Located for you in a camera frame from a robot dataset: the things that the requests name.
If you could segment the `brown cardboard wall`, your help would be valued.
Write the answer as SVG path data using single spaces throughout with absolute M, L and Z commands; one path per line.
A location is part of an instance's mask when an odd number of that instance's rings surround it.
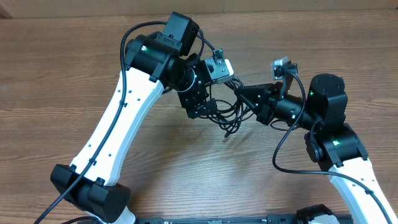
M 1 0 L 1 18 L 395 9 L 397 0 Z

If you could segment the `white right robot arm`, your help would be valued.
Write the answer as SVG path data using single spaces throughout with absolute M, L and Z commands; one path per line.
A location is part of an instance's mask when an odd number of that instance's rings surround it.
M 260 123 L 270 125 L 278 119 L 290 128 L 308 131 L 306 150 L 320 167 L 312 173 L 329 178 L 355 223 L 397 223 L 367 150 L 345 121 L 348 96 L 343 79 L 329 73 L 316 75 L 301 98 L 284 94 L 284 89 L 277 82 L 241 87 L 234 93 Z

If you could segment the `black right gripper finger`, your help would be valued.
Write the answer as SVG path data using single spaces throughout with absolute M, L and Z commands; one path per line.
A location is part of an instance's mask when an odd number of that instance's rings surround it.
M 236 96 L 240 95 L 266 95 L 269 97 L 271 94 L 271 88 L 273 87 L 273 84 L 267 83 L 267 84 L 261 84 L 261 85 L 251 85 L 251 86 L 244 86 L 240 87 L 237 90 L 234 91 L 234 94 Z
M 267 117 L 266 95 L 240 95 L 239 97 L 255 115 Z

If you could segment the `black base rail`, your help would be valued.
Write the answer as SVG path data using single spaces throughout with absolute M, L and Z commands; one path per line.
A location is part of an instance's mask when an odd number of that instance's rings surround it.
M 163 219 L 138 218 L 138 224 L 304 224 L 304 223 L 344 223 L 353 224 L 350 215 L 322 215 L 311 221 L 300 220 L 296 215 L 268 215 L 266 217 L 234 217 L 234 218 L 184 218 Z

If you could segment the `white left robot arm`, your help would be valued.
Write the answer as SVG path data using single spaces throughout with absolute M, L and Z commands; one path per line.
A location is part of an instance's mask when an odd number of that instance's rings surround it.
M 108 107 L 71 163 L 53 168 L 50 180 L 60 198 L 85 212 L 76 223 L 135 223 L 127 206 L 131 191 L 119 178 L 148 111 L 166 91 L 174 90 L 188 117 L 197 118 L 215 107 L 207 86 L 233 76 L 221 50 L 206 60 L 191 53 L 203 32 L 190 17 L 173 12 L 163 25 L 163 31 L 133 39 L 123 36 L 121 71 Z

